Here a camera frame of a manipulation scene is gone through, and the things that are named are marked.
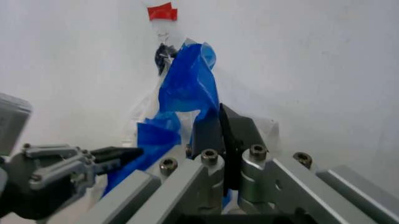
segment hex socket screw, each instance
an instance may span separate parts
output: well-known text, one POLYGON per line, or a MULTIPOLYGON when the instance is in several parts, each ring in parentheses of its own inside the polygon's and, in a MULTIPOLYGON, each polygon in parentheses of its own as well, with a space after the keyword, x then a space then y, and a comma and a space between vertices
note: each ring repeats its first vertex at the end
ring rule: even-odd
POLYGON ((215 165, 218 162, 218 152, 213 149, 205 149, 201 152, 201 162, 205 165, 215 165))
POLYGON ((165 158, 159 163, 161 174, 169 176, 178 167, 178 162, 174 158, 165 158))
POLYGON ((262 161, 266 159, 266 147, 262 145, 252 145, 249 148, 249 154, 254 158, 256 161, 262 161))
POLYGON ((307 154, 307 153, 303 153, 303 152, 297 152, 294 154, 294 159, 296 159, 300 164, 302 164, 304 167, 310 169, 311 165, 312 165, 312 157, 307 154))

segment blue plastic bag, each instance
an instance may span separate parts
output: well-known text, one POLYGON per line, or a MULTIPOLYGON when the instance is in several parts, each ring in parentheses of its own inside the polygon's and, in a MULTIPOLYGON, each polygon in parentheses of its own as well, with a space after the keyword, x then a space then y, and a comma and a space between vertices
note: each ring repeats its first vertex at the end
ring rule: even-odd
POLYGON ((219 112, 216 83, 211 72, 216 55, 208 44, 183 45, 159 89, 159 112, 137 123, 137 146, 142 156, 108 174, 106 195, 134 170, 146 170, 174 145, 181 144, 180 121, 175 112, 200 110, 196 120, 208 111, 219 112))
POLYGON ((207 43, 183 45, 159 88, 159 111, 200 110, 196 119, 204 118, 208 110, 218 112, 219 98, 211 71, 215 62, 215 52, 207 43))

